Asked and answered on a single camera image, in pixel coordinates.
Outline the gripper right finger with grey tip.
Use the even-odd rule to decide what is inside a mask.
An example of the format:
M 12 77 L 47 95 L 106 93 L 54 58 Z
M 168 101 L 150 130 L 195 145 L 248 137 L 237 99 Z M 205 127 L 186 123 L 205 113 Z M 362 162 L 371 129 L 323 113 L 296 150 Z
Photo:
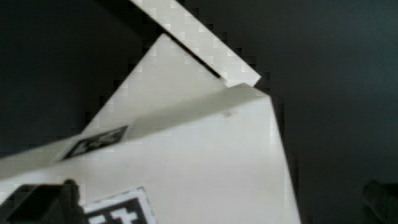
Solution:
M 371 180 L 362 188 L 362 223 L 398 224 L 398 183 Z

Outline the gripper left finger with black tip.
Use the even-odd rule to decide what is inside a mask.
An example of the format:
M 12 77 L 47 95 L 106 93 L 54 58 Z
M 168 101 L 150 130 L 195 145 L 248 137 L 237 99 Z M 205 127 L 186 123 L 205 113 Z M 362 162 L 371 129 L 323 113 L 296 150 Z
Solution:
M 0 203 L 0 224 L 86 224 L 72 180 L 22 184 Z

